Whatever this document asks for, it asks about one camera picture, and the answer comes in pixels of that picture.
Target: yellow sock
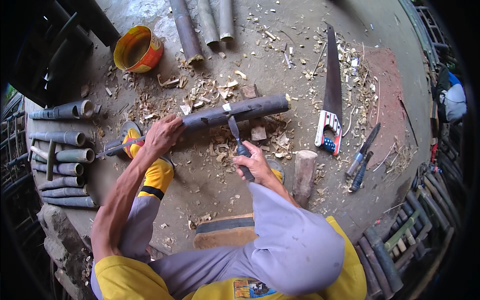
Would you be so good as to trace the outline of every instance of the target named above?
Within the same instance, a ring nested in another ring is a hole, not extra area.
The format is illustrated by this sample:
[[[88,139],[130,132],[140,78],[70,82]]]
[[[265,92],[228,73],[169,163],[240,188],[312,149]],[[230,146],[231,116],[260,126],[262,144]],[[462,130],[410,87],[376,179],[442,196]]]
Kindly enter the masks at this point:
[[[279,171],[277,171],[275,169],[271,169],[271,170],[275,174],[275,177],[277,177],[277,179],[280,180],[280,182],[282,182],[282,173],[280,173]]]
[[[138,139],[140,133],[130,128],[128,130],[128,135],[123,140],[123,143],[127,142],[128,138]],[[128,154],[127,147],[124,147],[123,150]],[[140,146],[136,144],[130,145],[130,153],[134,158]],[[153,164],[147,169],[145,173],[145,183],[142,187],[142,190],[138,193],[138,196],[153,196],[157,197],[159,200],[162,200],[165,191],[167,190],[168,185],[173,179],[173,167],[166,162],[165,160],[158,158]]]

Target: rusty can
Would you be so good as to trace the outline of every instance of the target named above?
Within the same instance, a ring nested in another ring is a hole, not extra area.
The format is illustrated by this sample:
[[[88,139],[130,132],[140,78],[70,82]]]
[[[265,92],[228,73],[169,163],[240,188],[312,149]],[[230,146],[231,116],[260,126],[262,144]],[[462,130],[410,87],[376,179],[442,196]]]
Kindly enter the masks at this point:
[[[120,70],[145,73],[158,64],[163,55],[163,43],[150,28],[135,26],[120,38],[113,60]]]

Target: american flag saw handle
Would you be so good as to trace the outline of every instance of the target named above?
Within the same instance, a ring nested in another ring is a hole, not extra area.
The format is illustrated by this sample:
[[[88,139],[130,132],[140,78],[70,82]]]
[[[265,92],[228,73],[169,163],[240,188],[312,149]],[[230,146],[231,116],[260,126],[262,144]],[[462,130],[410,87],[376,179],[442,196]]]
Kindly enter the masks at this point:
[[[329,127],[335,134],[335,140],[325,137],[325,127]],[[342,127],[336,114],[328,112],[326,110],[320,111],[320,118],[318,120],[317,135],[315,136],[315,146],[324,146],[324,149],[332,152],[334,156],[338,155],[340,151],[340,143],[342,141]]]

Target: chisel handle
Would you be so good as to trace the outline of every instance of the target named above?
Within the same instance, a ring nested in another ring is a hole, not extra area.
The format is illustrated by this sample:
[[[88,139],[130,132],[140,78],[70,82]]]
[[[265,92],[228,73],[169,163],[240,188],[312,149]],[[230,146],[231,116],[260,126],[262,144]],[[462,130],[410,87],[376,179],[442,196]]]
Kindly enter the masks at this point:
[[[237,148],[237,154],[238,155],[244,155],[248,158],[252,157],[252,154],[250,153],[250,151],[248,151],[247,147],[245,147],[244,145],[240,145]],[[248,167],[240,165],[240,170],[242,170],[243,175],[245,176],[246,180],[251,181],[251,182],[253,182],[255,180],[255,177],[252,175],[252,173],[250,172]]]
[[[357,172],[357,175],[355,175],[355,179],[353,180],[350,190],[357,191],[360,188],[360,185],[363,181],[363,176],[365,175],[365,169],[367,168],[367,164],[370,158],[372,157],[372,155],[373,155],[372,151],[369,151],[367,153],[367,157],[365,158],[363,165],[361,165],[360,170]]]
[[[363,159],[363,155],[360,152],[355,153],[355,155],[353,156],[352,163],[348,167],[345,174],[349,177],[352,177],[353,174],[355,173],[355,170],[358,168],[362,159]]]

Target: gray pants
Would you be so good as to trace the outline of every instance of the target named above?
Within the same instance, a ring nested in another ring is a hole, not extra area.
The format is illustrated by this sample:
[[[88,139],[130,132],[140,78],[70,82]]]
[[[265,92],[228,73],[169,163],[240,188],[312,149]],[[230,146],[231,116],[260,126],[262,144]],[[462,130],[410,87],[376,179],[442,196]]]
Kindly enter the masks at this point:
[[[149,264],[175,299],[204,284],[236,277],[260,280],[286,295],[315,293],[331,285],[342,270],[343,237],[322,215],[296,208],[259,184],[248,183],[248,188],[259,236],[253,242],[181,252],[151,262],[146,247],[160,201],[142,196],[133,202],[119,249],[124,256]],[[94,269],[91,285],[102,299]]]

